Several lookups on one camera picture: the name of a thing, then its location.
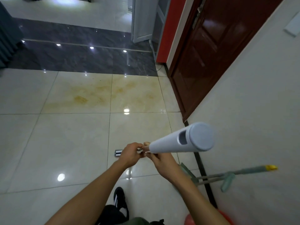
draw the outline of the white mop handle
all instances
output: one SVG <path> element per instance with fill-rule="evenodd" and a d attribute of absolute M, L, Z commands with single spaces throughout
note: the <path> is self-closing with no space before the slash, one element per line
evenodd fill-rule
<path fill-rule="evenodd" d="M 193 123 L 149 145 L 152 153 L 208 151 L 215 144 L 212 128 L 204 122 Z"/>

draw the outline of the green cloth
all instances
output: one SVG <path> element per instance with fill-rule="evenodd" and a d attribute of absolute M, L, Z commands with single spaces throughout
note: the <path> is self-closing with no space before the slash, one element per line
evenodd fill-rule
<path fill-rule="evenodd" d="M 122 223 L 122 225 L 149 225 L 149 224 L 150 223 L 147 220 L 141 217 L 135 217 L 133 219 L 128 220 L 125 223 Z"/>
<path fill-rule="evenodd" d="M 5 67 L 5 62 L 12 57 L 17 43 L 23 37 L 18 25 L 0 2 L 0 68 Z"/>

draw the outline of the person's right arm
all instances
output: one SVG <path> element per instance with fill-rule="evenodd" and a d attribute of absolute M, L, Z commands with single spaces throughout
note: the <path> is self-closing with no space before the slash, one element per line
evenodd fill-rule
<path fill-rule="evenodd" d="M 157 171 L 171 182 L 182 196 L 196 225 L 228 225 L 227 220 L 207 201 L 192 180 L 184 174 L 171 153 L 146 153 Z"/>

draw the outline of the yellow handle tip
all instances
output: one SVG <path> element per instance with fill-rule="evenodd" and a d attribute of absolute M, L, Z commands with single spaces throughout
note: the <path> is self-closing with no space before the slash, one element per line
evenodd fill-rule
<path fill-rule="evenodd" d="M 278 170 L 278 167 L 276 167 L 275 165 L 266 165 L 265 168 L 267 169 L 267 171 Z"/>

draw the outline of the brown wooden door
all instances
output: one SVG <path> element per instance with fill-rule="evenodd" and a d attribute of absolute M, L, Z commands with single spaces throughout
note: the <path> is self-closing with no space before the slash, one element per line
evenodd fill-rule
<path fill-rule="evenodd" d="M 189 33 L 181 38 L 181 50 L 176 51 L 177 60 L 170 67 L 171 83 L 184 121 L 281 1 L 206 0 L 192 29 L 195 10 L 201 3 L 194 1 L 184 29 Z"/>

